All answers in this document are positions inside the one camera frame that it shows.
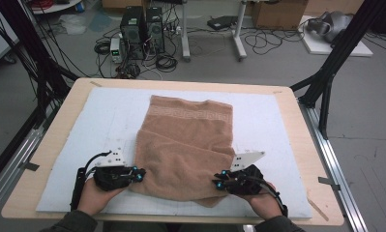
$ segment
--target computer case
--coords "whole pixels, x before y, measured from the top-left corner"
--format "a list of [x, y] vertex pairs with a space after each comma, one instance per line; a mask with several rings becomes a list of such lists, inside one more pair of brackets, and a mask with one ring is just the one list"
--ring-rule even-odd
[[130, 55], [130, 59], [144, 59], [143, 44], [147, 40], [147, 27], [142, 7], [125, 8], [120, 31], [123, 36], [123, 47]]
[[163, 53], [165, 52], [163, 10], [159, 7], [151, 7], [146, 9], [145, 14], [150, 50], [154, 49], [156, 53]]

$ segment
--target hand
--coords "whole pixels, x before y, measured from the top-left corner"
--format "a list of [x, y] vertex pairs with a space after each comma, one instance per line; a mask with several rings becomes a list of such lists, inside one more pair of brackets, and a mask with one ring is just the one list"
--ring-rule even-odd
[[268, 220], [277, 216], [281, 216], [281, 208], [277, 200], [265, 189], [258, 195], [238, 195], [250, 203], [253, 211], [261, 218]]
[[90, 178], [84, 185], [77, 209], [89, 216], [93, 216], [102, 211], [108, 202], [123, 190], [124, 188], [104, 191], [96, 186], [93, 178]]

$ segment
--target concrete floor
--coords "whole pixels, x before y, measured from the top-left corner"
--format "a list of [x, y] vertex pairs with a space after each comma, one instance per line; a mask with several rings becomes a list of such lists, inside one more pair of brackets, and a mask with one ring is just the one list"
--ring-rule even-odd
[[[60, 14], [47, 17], [54, 22]], [[75, 12], [66, 10], [63, 14]], [[120, 21], [98, 5], [81, 15], [86, 18], [87, 26], [83, 35], [59, 34], [56, 39], [74, 64], [92, 75], [98, 71], [97, 54], [93, 50], [96, 39], [117, 28]], [[189, 26], [206, 28], [205, 20], [191, 18]], [[251, 21], [246, 19], [245, 25], [251, 26]], [[373, 40], [386, 47], [386, 42]], [[192, 60], [186, 63], [181, 58], [179, 38], [174, 41], [178, 46], [174, 55], [179, 61], [177, 69], [160, 72], [161, 76], [147, 71], [139, 79], [162, 78], [163, 85], [166, 81], [194, 81], [290, 86], [316, 73], [327, 57], [310, 55], [302, 42], [283, 42], [265, 55], [255, 54], [245, 44], [248, 58], [238, 62], [229, 34], [200, 33], [190, 34]], [[369, 231], [386, 231], [386, 50], [363, 42], [373, 56], [350, 57], [338, 72], [333, 84], [328, 135]], [[81, 75], [73, 66], [69, 67]], [[102, 66], [104, 75], [114, 74], [114, 68], [108, 57]], [[295, 94], [300, 97], [304, 91]], [[15, 65], [0, 62], [0, 154], [35, 106], [33, 88], [20, 62]], [[10, 192], [7, 191], [0, 202], [0, 211]], [[54, 220], [16, 220], [0, 215], [0, 231], [38, 231], [52, 223]], [[305, 226], [305, 229], [350, 231], [347, 224], [342, 227]]]

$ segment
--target black metal pole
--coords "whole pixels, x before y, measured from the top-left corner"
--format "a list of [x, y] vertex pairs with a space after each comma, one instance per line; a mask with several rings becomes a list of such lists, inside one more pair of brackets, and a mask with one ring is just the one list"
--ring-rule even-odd
[[26, 57], [18, 50], [12, 39], [10, 39], [1, 28], [0, 35], [9, 46], [15, 50], [16, 55], [22, 61], [29, 76], [34, 78], [38, 83], [38, 106], [0, 156], [1, 173], [28, 131], [39, 125], [45, 119], [45, 110], [50, 101], [55, 99], [62, 100], [69, 93], [70, 87], [62, 75], [71, 80], [77, 80], [78, 76], [64, 69], [51, 59], [45, 45], [36, 33], [30, 18], [26, 15], [17, 0], [0, 0], [0, 13], [6, 18], [34, 64], [24, 63]]
[[324, 94], [321, 102], [319, 129], [325, 139], [328, 139], [326, 124], [334, 77], [385, 7], [386, 0], [365, 0], [321, 69], [313, 76], [291, 86], [293, 91], [297, 91], [310, 85], [305, 95], [299, 98], [299, 103], [306, 107], [314, 107], [319, 97]]

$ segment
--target folded towel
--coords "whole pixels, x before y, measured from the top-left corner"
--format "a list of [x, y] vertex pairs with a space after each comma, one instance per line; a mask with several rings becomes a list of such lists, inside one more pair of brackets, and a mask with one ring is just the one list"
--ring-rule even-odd
[[232, 106], [152, 96], [137, 134], [134, 164], [146, 170], [132, 191], [215, 206], [227, 195], [215, 189], [214, 174], [234, 156]]

